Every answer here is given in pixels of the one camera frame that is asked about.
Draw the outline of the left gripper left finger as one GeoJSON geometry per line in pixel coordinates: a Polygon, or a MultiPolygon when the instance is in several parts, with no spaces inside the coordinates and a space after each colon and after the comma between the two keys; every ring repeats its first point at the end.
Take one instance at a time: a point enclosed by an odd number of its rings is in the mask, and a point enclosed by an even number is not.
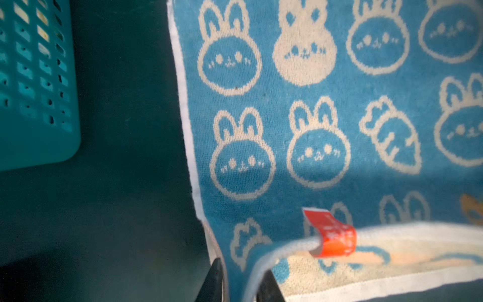
{"type": "Polygon", "coordinates": [[[222,261],[220,258],[216,258],[211,264],[195,302],[222,302],[223,277],[222,261]]]}

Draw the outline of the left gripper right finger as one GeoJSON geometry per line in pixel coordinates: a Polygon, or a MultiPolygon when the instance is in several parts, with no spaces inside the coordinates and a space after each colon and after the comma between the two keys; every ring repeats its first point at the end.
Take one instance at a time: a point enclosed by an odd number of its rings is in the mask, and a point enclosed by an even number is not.
{"type": "Polygon", "coordinates": [[[260,283],[256,302],[285,302],[284,296],[271,270],[268,270],[260,283]]]}

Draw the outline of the blue rabbit pattern towel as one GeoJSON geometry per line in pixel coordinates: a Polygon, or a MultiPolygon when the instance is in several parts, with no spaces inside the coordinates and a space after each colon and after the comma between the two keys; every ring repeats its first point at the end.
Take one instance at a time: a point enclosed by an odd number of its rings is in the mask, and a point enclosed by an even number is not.
{"type": "Polygon", "coordinates": [[[224,301],[482,278],[481,1],[169,1],[224,301]]]}

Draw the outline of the teal plastic basket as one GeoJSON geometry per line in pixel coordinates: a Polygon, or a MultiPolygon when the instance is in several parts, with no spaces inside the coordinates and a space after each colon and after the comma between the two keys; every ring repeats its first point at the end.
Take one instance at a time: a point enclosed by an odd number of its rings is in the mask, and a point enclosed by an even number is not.
{"type": "Polygon", "coordinates": [[[1,170],[70,159],[81,144],[68,1],[1,2],[1,170]]]}

